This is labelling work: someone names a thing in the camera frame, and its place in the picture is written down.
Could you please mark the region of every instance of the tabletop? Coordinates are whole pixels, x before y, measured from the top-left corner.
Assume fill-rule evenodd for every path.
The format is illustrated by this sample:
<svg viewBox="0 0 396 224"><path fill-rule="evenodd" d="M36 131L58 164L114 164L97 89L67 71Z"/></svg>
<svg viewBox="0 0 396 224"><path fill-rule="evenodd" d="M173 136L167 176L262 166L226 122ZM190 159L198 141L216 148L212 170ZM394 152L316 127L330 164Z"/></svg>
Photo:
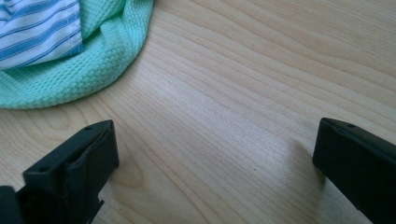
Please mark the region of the tabletop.
<svg viewBox="0 0 396 224"><path fill-rule="evenodd" d="M157 0L111 86L0 110L0 185L113 119L101 223L370 223L312 164L321 118L396 143L396 2Z"/></svg>

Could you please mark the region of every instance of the wooden surface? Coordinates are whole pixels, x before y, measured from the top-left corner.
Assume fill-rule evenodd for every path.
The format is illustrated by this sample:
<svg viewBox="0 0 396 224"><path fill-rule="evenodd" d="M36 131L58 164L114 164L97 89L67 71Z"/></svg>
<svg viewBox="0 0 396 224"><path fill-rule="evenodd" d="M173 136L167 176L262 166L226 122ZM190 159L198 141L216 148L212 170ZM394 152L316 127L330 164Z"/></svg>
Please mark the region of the wooden surface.
<svg viewBox="0 0 396 224"><path fill-rule="evenodd" d="M100 223L370 223L312 165L322 117L396 143L392 0L158 0L113 85L0 110L0 185L82 127L116 124Z"/></svg>

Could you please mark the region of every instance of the blue striped cloth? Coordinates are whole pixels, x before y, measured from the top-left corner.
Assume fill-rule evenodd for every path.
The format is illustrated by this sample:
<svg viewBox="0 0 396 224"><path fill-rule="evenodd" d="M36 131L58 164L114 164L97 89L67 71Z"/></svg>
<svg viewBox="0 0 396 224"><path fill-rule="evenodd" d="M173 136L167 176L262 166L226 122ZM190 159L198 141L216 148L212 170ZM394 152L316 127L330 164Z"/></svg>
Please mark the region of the blue striped cloth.
<svg viewBox="0 0 396 224"><path fill-rule="evenodd" d="M78 0L0 0L0 70L82 51Z"/></svg>

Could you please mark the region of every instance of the cloth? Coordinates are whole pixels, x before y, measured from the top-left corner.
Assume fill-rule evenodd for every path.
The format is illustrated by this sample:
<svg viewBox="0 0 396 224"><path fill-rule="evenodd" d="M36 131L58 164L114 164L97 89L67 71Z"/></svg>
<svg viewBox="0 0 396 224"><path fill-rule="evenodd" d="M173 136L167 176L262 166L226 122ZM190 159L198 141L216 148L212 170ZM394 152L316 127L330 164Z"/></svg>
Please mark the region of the cloth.
<svg viewBox="0 0 396 224"><path fill-rule="evenodd" d="M112 83L143 46L152 0L80 0L80 54L0 71L0 107L39 108Z"/></svg>
<svg viewBox="0 0 396 224"><path fill-rule="evenodd" d="M0 1L0 70L82 51L77 0Z"/></svg>

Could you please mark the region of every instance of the black object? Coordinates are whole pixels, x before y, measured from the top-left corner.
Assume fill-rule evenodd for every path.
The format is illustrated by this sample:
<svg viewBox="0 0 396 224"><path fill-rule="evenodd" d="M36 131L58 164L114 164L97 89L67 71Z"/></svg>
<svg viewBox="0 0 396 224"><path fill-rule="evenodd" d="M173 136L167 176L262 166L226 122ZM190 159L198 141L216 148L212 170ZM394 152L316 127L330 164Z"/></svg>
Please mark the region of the black object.
<svg viewBox="0 0 396 224"><path fill-rule="evenodd" d="M313 163L372 222L396 223L396 146L353 124L322 119Z"/></svg>
<svg viewBox="0 0 396 224"><path fill-rule="evenodd" d="M26 186L0 187L1 224L87 224L119 166L112 120L87 126L23 172Z"/></svg>

